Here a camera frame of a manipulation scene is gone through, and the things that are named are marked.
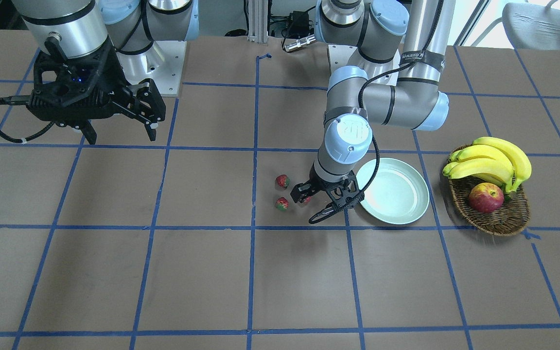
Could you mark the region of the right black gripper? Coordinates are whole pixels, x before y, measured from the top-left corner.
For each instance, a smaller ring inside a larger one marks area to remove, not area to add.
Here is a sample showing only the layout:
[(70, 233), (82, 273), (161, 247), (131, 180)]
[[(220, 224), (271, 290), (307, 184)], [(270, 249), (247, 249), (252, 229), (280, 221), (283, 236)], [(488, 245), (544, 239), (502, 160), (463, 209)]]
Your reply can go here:
[(71, 58), (57, 38), (47, 38), (46, 52), (34, 62), (34, 88), (27, 106), (39, 120), (69, 126), (96, 143), (91, 120), (125, 113), (133, 101), (111, 40), (95, 51)]

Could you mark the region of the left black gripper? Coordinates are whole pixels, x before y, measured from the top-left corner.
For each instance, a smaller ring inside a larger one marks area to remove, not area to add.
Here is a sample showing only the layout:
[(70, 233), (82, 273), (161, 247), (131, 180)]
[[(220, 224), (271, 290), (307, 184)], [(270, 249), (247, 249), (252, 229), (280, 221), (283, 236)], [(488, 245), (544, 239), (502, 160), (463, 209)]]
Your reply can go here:
[(365, 193), (360, 189), (354, 171), (350, 171), (339, 182), (324, 181), (312, 168), (309, 173), (309, 196), (324, 192), (331, 200), (333, 209), (352, 209), (365, 199)]

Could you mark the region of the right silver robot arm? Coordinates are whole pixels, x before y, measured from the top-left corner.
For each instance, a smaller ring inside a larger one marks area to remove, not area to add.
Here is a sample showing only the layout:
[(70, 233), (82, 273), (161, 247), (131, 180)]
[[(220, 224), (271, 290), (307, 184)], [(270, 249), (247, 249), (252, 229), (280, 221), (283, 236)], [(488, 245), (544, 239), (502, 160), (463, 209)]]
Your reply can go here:
[(93, 120), (123, 115), (144, 126), (155, 141), (165, 120), (163, 100), (175, 80), (160, 42), (199, 35), (196, 0), (15, 0), (14, 7), (40, 49), (33, 91), (11, 97), (47, 126), (71, 128), (95, 144)]

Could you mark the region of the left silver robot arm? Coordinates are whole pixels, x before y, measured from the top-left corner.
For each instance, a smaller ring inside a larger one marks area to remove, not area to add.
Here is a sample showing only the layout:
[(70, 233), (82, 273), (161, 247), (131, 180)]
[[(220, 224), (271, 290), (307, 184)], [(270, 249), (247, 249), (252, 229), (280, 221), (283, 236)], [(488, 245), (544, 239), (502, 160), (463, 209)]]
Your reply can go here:
[(376, 147), (372, 126), (439, 129), (448, 97), (438, 89), (455, 1), (320, 0), (315, 37), (356, 48), (346, 66), (329, 79), (324, 137), (309, 181), (294, 186), (294, 202), (318, 192), (331, 199), (312, 221), (319, 222), (364, 199), (355, 164)]

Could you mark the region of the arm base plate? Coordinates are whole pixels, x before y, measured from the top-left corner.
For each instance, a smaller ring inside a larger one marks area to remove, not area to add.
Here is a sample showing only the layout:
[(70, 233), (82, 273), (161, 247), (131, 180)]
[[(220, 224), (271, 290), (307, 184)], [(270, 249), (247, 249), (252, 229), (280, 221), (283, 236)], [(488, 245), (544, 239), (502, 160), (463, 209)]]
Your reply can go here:
[(401, 60), (399, 51), (386, 63), (374, 63), (363, 58), (355, 46), (328, 45), (328, 58), (330, 62), (330, 72), (343, 66), (357, 66), (366, 71), (368, 78), (389, 70), (397, 69)]
[(187, 41), (156, 41), (143, 53), (117, 56), (130, 83), (151, 78), (163, 97), (178, 97), (187, 47)]

